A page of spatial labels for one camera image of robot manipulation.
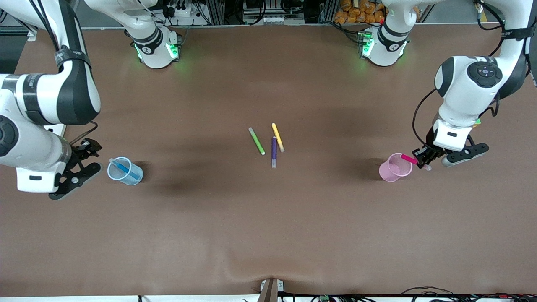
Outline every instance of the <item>plastic cup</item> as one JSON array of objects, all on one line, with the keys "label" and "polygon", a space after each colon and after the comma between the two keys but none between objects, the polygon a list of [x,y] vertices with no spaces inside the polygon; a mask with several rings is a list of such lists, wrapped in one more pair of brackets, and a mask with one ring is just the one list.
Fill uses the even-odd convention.
[{"label": "plastic cup", "polygon": [[402,159],[401,155],[403,153],[394,153],[380,165],[379,174],[383,180],[392,183],[412,172],[412,163]]},{"label": "plastic cup", "polygon": [[135,185],[135,184],[138,184],[140,181],[142,181],[142,178],[143,178],[142,168],[133,164],[126,157],[116,157],[114,160],[118,164],[123,165],[124,169],[126,168],[127,171],[124,171],[123,169],[118,168],[113,163],[109,163],[107,172],[108,172],[108,176],[111,179],[115,181],[121,181],[122,183],[126,185]]}]

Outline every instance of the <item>pink marker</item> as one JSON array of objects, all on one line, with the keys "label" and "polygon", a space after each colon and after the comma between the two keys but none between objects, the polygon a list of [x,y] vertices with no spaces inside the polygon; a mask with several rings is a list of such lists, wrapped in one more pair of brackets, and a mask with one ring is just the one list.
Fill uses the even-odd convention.
[{"label": "pink marker", "polygon": [[413,164],[418,164],[418,160],[417,160],[417,159],[415,159],[414,157],[410,157],[410,156],[408,156],[408,155],[406,155],[406,154],[402,154],[402,155],[401,155],[401,158],[404,159],[404,160],[406,160],[406,161],[408,161],[408,162],[411,162],[411,163],[413,163]]},{"label": "pink marker", "polygon": [[[418,164],[418,160],[415,157],[410,157],[410,156],[408,156],[406,154],[403,154],[403,155],[401,155],[401,158],[406,160],[406,161],[408,161],[408,162],[411,162],[413,164]],[[427,170],[427,171],[432,170],[432,167],[430,165],[428,165],[428,164],[423,165],[423,168],[425,170]]]}]

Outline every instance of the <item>pink plastic cup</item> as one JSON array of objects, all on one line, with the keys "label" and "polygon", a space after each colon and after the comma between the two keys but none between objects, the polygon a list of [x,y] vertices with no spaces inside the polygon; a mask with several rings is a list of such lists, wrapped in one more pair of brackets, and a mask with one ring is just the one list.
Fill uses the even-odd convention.
[{"label": "pink plastic cup", "polygon": [[392,183],[412,172],[412,163],[402,159],[401,155],[403,153],[394,153],[380,165],[379,174],[383,180]]}]

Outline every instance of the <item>green marker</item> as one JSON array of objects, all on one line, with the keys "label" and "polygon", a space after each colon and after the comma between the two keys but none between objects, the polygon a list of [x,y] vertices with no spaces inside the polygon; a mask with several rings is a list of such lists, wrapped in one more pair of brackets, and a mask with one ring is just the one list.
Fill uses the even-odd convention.
[{"label": "green marker", "polygon": [[248,131],[250,131],[250,135],[252,136],[253,141],[256,143],[256,146],[259,149],[259,153],[261,153],[261,155],[265,155],[265,150],[263,150],[261,143],[257,139],[256,133],[253,131],[253,128],[252,127],[248,128]]}]

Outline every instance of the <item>table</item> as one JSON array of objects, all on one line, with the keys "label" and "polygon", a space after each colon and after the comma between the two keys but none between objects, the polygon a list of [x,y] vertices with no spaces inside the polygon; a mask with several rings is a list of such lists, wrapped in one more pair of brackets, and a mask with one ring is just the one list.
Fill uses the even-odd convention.
[{"label": "table", "polygon": [[[104,171],[54,202],[0,167],[1,295],[251,293],[267,277],[302,293],[537,292],[531,80],[473,131],[486,156],[378,177],[391,153],[421,147],[412,114],[438,66],[488,54],[499,32],[416,26],[387,68],[331,27],[192,29],[161,70],[122,31],[84,36],[102,99],[97,161],[128,156],[144,182]],[[55,72],[52,53],[40,34],[17,72]],[[422,106],[420,134],[440,103]],[[276,169],[248,134],[268,147],[272,122],[286,147]]]}]

